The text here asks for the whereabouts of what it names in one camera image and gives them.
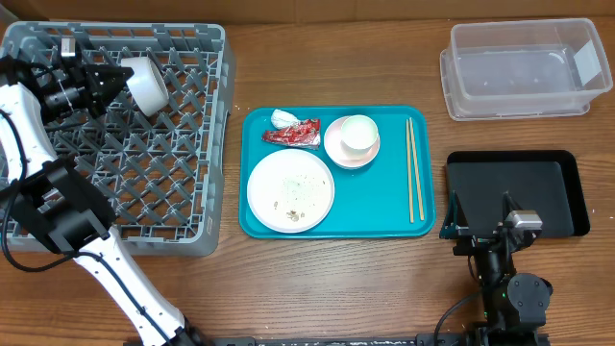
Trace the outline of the pink bowl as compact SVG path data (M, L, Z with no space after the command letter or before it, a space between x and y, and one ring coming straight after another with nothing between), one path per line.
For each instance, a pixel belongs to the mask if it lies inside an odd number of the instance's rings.
M340 134L342 123L349 116L350 115L342 116L334 120L334 122L327 128L324 134L324 147L328 156L338 166L344 169L359 169L376 157L380 150L381 138L379 137L374 147L366 155L358 159L350 158L343 150Z

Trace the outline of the white cup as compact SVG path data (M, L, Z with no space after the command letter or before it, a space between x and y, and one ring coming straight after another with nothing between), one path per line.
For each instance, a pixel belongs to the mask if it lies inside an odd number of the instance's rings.
M362 114L349 116L342 123L340 134L343 150L352 159L366 155L380 137L376 122Z

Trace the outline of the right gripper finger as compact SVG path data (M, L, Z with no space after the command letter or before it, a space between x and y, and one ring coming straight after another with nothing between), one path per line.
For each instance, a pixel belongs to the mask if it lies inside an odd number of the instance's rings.
M441 227L439 237L459 239L468 235L469 227L465 213L455 191L450 193L449 205Z
M521 210L520 205L512 198L509 192L503 194L503 224L505 226L516 226L517 213Z

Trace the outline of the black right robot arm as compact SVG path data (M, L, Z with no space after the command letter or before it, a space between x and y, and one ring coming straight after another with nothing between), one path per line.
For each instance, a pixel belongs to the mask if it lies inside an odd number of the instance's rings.
M276 130L260 108L242 130L239 223L256 238L415 237L435 222L427 123L410 106L295 107L299 125ZM513 253L541 232L533 210L504 198L490 235L461 222L452 200L442 236L475 260L485 322L459 345L541 345L553 293L546 280L518 273Z

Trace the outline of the grey bowl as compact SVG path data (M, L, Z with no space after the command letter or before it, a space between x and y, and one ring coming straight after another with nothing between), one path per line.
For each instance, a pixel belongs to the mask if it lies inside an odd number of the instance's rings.
M127 86L136 105L145 116L151 116L164 108L169 102L168 91L160 70L148 57L126 58L122 67L130 67L134 75Z

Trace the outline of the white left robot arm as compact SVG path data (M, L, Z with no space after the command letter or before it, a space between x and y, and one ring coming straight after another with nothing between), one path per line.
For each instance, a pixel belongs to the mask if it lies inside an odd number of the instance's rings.
M75 111L97 118L127 88L151 115L168 102L160 70L147 57L118 66L85 63L78 49L52 64L1 60L1 146L9 186L1 192L14 220L59 263L81 265L133 323L144 345L203 345L206 340L155 289L125 249L107 197L59 158L47 123Z

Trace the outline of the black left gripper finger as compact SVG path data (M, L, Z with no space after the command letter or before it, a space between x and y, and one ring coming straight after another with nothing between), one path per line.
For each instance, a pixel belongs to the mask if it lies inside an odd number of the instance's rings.
M107 107L124 89L125 84L103 84L93 86L90 89L90 101L88 112L93 118L98 118L107 113Z
M108 64L88 64L86 66L86 72L97 86L124 86L127 81L134 76L134 71L130 67Z

